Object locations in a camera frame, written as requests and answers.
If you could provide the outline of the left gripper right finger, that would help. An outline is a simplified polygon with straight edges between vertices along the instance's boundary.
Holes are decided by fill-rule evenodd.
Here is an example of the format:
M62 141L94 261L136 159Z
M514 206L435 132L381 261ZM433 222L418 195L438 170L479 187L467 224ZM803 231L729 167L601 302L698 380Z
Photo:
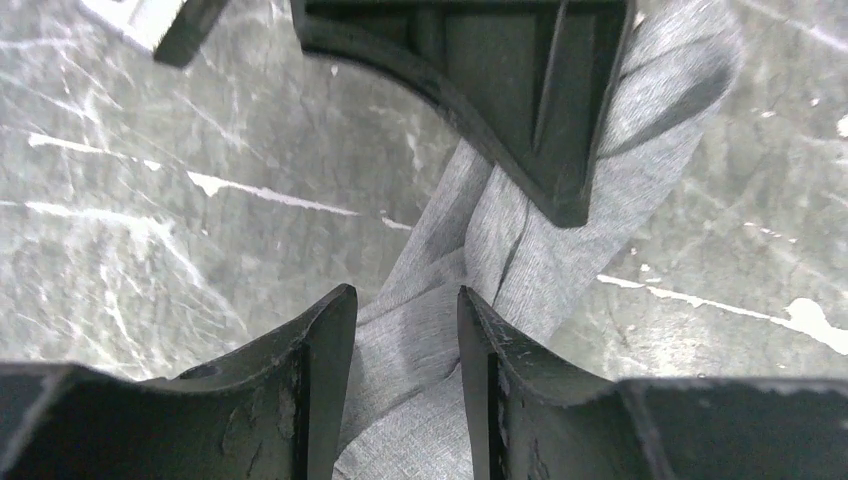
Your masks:
M477 479L843 479L847 385L832 379L591 374L457 304Z

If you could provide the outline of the grey cloth napkin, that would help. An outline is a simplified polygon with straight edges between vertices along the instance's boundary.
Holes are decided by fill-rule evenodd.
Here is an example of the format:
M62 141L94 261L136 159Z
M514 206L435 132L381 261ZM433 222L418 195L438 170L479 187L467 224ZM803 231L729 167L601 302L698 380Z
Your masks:
M382 289L359 310L334 478L471 477L460 288L549 341L678 184L742 51L725 1L672 1L637 27L583 227L553 226L502 169L459 144Z

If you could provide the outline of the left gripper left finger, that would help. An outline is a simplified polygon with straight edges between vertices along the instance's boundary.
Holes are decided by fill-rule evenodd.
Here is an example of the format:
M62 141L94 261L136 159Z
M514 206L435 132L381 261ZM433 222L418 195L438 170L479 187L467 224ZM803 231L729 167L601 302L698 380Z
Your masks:
M354 345L342 284L297 318L167 379L1 367L5 479L328 479Z

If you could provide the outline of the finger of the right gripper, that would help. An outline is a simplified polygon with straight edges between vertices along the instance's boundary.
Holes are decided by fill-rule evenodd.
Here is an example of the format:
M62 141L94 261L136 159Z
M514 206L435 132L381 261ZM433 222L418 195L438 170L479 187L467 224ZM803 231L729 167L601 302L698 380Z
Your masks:
M303 51L413 90L555 226L586 224L633 1L295 1Z

